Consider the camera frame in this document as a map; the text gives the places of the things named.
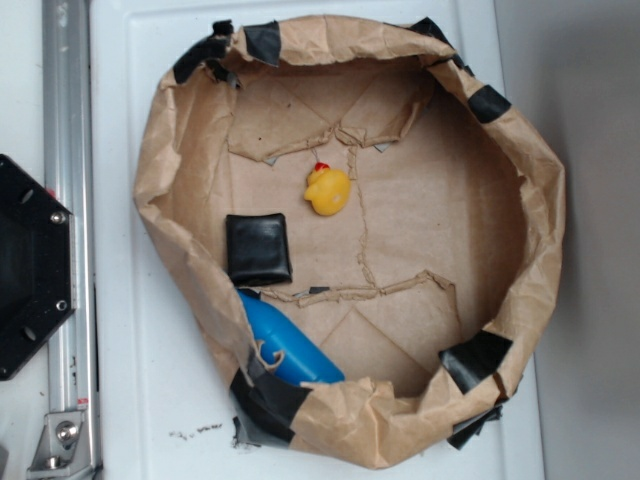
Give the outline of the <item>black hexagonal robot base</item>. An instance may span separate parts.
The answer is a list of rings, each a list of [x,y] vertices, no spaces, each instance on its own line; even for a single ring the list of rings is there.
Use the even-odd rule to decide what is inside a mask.
[[[73,313],[71,220],[1,156],[1,379],[12,379]]]

